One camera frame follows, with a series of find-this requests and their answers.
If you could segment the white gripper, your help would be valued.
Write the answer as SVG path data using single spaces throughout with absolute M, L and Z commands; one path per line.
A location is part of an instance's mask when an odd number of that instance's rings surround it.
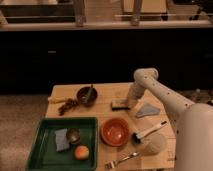
M 129 109 L 134 108 L 138 103 L 137 100 L 144 95 L 144 92 L 145 92 L 145 88 L 143 86 L 137 83 L 133 83 L 130 86 L 130 89 L 127 94 L 127 107 Z

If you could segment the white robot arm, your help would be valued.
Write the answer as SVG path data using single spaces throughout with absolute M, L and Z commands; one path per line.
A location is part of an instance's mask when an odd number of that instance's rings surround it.
M 174 171 L 213 171 L 213 106 L 195 103 L 157 81 L 155 68 L 134 71 L 127 104 L 132 109 L 149 90 L 163 104 L 167 115 L 176 119 Z

